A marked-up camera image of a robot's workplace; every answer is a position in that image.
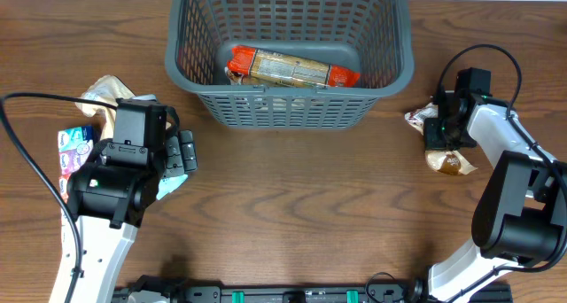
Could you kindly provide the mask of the Kleenex tissue multipack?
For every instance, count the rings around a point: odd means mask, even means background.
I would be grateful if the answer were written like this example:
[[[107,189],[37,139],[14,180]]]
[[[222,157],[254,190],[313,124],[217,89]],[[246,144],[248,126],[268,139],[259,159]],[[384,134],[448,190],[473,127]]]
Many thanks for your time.
[[[58,186],[60,196],[65,203],[68,200],[67,183],[70,175],[87,161],[97,140],[97,133],[90,125],[67,128],[58,132],[57,144],[60,168]]]

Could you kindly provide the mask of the crumpled beige paper pouch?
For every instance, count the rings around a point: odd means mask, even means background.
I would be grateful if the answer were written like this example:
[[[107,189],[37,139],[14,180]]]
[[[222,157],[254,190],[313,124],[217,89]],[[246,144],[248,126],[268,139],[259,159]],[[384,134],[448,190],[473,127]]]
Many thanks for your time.
[[[114,75],[105,75],[91,85],[81,96],[80,99],[97,102],[97,104],[77,104],[77,107],[86,115],[93,116],[100,109],[103,110],[106,125],[103,129],[103,138],[113,139],[115,129],[117,100],[124,99],[141,99],[141,100],[157,100],[153,94],[136,96],[130,88],[128,88],[118,77]],[[166,122],[166,139],[167,139],[167,122]]]

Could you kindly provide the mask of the teal flushable wipes packet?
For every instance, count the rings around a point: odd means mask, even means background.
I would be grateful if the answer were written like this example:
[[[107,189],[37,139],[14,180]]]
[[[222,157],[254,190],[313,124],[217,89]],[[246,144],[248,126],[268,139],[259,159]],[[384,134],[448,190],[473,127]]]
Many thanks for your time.
[[[176,177],[163,178],[159,182],[159,191],[156,195],[157,200],[162,200],[167,194],[170,194],[182,186],[189,178],[188,175],[180,175]]]

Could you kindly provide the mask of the grey plastic lattice basket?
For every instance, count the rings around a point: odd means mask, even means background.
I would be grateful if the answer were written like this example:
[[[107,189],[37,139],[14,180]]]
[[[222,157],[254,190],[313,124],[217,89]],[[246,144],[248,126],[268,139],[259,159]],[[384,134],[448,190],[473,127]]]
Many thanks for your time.
[[[236,85],[235,46],[309,58],[359,74],[351,88]],[[221,124],[350,128],[415,71],[407,0],[172,0],[165,67]]]

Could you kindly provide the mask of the white brown cookie bag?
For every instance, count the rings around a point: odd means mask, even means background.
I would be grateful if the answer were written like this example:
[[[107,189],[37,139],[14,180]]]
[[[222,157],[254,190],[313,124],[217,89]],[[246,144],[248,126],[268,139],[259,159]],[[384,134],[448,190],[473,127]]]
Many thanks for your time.
[[[254,74],[241,74],[226,67],[224,71],[232,85],[285,88],[313,88],[326,85],[325,78],[311,78],[304,74],[294,74],[292,69],[276,70],[271,73],[258,71]]]

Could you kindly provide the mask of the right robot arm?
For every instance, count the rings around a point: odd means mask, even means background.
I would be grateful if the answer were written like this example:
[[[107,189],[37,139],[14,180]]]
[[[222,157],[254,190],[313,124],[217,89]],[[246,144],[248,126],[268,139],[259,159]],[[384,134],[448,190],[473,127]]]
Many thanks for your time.
[[[426,136],[477,144],[493,173],[473,214],[471,238],[428,269],[408,302],[467,302],[501,276],[539,273],[566,253],[566,165],[541,149],[517,112],[482,91],[439,91]]]

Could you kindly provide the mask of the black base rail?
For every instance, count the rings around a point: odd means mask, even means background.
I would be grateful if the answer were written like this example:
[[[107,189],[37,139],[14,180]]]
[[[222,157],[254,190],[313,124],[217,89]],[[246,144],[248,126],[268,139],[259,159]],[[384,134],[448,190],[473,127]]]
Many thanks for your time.
[[[112,303],[370,303],[413,302],[399,283],[335,287],[245,287],[226,288],[218,284],[189,286],[182,279],[141,276],[127,288],[116,290]]]

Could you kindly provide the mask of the white brown snack bag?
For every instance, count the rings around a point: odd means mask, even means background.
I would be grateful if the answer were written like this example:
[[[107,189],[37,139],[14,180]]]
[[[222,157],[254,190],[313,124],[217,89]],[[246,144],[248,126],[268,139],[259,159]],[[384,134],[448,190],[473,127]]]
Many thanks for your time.
[[[423,134],[425,120],[437,116],[438,106],[429,103],[423,108],[406,113],[404,119],[411,127]],[[458,151],[426,150],[424,157],[431,170],[445,175],[468,175],[477,170]]]

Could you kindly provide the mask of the orange gold biscuit packet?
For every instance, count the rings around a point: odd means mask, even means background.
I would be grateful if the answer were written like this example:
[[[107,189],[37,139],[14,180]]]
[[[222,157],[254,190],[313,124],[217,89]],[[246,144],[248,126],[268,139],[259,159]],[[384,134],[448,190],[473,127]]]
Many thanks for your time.
[[[292,69],[294,74],[304,74],[311,78],[325,78],[326,85],[318,87],[347,88],[355,86],[361,78],[360,73],[343,66],[326,64],[271,50],[238,45],[233,47],[231,51],[232,59],[227,62],[225,68],[241,74],[254,74],[258,71],[271,73],[276,70]]]

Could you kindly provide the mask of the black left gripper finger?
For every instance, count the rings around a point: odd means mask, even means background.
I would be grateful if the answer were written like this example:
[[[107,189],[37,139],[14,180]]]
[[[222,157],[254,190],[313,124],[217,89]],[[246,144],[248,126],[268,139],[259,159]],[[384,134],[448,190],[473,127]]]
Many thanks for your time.
[[[177,136],[172,136],[166,140],[166,168],[164,178],[172,178],[184,174],[182,153]]]
[[[186,173],[196,171],[198,169],[198,161],[192,132],[190,130],[180,131],[178,140],[184,171]]]

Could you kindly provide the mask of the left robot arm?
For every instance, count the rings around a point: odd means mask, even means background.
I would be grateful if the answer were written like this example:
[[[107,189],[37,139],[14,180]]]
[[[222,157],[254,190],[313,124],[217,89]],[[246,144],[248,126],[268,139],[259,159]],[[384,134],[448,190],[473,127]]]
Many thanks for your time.
[[[166,178],[185,178],[198,166],[193,134],[182,130],[149,145],[105,139],[70,175],[62,256],[52,302],[108,302],[145,210],[164,196]]]

